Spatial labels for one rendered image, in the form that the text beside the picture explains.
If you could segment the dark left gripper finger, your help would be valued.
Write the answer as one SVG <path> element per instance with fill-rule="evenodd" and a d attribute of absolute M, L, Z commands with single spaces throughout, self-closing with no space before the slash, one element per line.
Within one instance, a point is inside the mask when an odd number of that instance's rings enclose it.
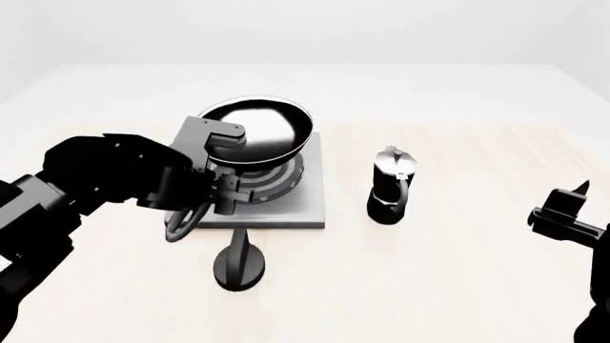
<path fill-rule="evenodd" d="M 233 215 L 238 202 L 251 202 L 252 192 L 217 191 L 213 212 L 220 215 Z"/>
<path fill-rule="evenodd" d="M 237 192 L 239 188 L 239 176 L 233 169 L 215 169 L 213 171 L 212 189 L 216 193 Z"/>

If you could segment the black frying pan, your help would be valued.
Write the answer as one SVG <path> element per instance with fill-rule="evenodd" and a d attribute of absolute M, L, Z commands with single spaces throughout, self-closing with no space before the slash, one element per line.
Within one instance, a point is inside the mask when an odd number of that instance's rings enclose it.
<path fill-rule="evenodd" d="M 286 165 L 298 156 L 314 132 L 312 116 L 300 105 L 273 96 L 242 96 L 205 109 L 198 117 L 241 125 L 246 132 L 245 147 L 240 150 L 208 145 L 208 170 L 233 169 L 239 176 L 238 192 L 244 173 L 268 172 Z M 168 212 L 165 237 L 177 242 L 196 229 L 208 213 L 214 211 L 216 192 L 195 208 Z"/>

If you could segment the black stove knob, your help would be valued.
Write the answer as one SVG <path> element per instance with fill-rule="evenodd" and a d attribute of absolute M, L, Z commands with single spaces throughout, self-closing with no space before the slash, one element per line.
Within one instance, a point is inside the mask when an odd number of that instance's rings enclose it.
<path fill-rule="evenodd" d="M 213 263 L 213 276 L 226 291 L 242 292 L 253 288 L 266 269 L 262 251 L 250 242 L 246 229 L 235 229 L 231 244 L 224 248 Z"/>

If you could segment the grey stove with coil burner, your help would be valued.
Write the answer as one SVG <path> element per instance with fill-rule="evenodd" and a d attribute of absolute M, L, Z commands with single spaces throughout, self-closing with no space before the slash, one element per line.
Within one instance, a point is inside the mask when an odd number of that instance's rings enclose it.
<path fill-rule="evenodd" d="M 252 202 L 238 202 L 231 216 L 208 212 L 198 229 L 322 229 L 325 200 L 321 139 L 314 133 L 295 159 L 273 171 L 244 173 Z"/>

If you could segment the black moka pot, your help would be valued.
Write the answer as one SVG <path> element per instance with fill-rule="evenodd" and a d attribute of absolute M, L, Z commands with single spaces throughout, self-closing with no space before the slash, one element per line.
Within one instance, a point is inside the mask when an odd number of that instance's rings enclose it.
<path fill-rule="evenodd" d="M 381 225 L 395 225 L 405 215 L 417 161 L 406 151 L 388 146 L 376 155 L 368 216 Z"/>

